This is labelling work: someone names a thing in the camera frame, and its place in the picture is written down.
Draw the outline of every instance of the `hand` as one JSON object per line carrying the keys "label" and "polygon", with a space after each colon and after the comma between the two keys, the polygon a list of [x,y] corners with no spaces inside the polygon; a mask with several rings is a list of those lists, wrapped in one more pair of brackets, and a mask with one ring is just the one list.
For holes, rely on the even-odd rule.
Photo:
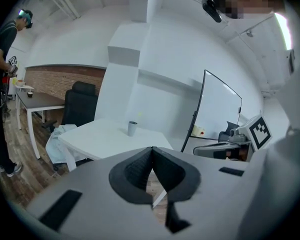
{"label": "hand", "polygon": [[14,78],[17,74],[17,71],[18,71],[18,67],[16,65],[10,65],[10,68],[9,68],[9,71],[7,72],[8,73],[8,77],[9,78]]}

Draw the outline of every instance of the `black office chair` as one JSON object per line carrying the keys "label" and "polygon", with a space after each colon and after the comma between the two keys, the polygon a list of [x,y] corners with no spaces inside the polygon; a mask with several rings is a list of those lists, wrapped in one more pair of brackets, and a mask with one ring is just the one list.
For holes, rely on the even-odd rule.
{"label": "black office chair", "polygon": [[[61,125],[83,126],[95,119],[98,96],[96,86],[85,82],[75,82],[71,90],[67,90],[64,100],[64,112]],[[52,133],[57,120],[50,120],[42,127]]]}
{"label": "black office chair", "polygon": [[239,125],[237,125],[235,123],[232,123],[232,122],[229,122],[229,121],[227,121],[227,123],[228,123],[228,128],[225,131],[221,131],[219,133],[218,142],[226,142],[230,137],[230,131],[232,129],[235,129],[235,128],[239,127]]}

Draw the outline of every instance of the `chair backrest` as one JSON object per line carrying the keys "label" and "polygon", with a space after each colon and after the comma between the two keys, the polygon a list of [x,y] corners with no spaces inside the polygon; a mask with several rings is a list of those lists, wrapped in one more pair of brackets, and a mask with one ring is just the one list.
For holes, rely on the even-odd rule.
{"label": "chair backrest", "polygon": [[218,142],[226,142],[229,139],[230,134],[225,131],[219,133]]}
{"label": "chair backrest", "polygon": [[96,86],[85,82],[75,82],[65,93],[62,125],[80,127],[95,119],[98,96]]}

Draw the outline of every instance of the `small object on table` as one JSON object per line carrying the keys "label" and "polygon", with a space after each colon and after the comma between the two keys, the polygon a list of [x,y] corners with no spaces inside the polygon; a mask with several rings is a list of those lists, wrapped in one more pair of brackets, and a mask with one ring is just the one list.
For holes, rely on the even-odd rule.
{"label": "small object on table", "polygon": [[128,136],[132,137],[133,135],[135,135],[136,129],[137,129],[137,123],[130,121],[128,124]]}
{"label": "small object on table", "polygon": [[205,135],[205,129],[203,127],[199,127],[197,125],[193,126],[193,130],[191,136],[203,138]]}
{"label": "small object on table", "polygon": [[24,86],[24,85],[25,85],[25,82],[22,81],[22,80],[18,80],[18,81],[16,82],[16,85],[17,85],[17,86]]}

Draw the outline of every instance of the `wooden floor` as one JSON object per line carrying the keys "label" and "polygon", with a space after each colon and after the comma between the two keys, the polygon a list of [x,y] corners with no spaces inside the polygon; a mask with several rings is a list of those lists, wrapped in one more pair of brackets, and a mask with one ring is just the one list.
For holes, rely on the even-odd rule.
{"label": "wooden floor", "polygon": [[[9,156],[13,162],[23,164],[21,172],[9,178],[4,172],[0,173],[0,187],[6,198],[26,208],[29,202],[49,185],[60,180],[68,171],[67,165],[62,165],[58,172],[53,170],[52,163],[46,153],[46,143],[50,133],[41,127],[41,120],[32,113],[33,130],[41,158],[35,157],[31,145],[27,113],[21,110],[20,121],[22,130],[18,130],[15,102],[10,100],[8,107],[10,116],[4,124],[5,139]],[[161,184],[155,174],[151,174],[147,183],[147,192],[155,195]],[[165,223],[167,211],[167,197],[165,197],[153,210],[161,224]]]}

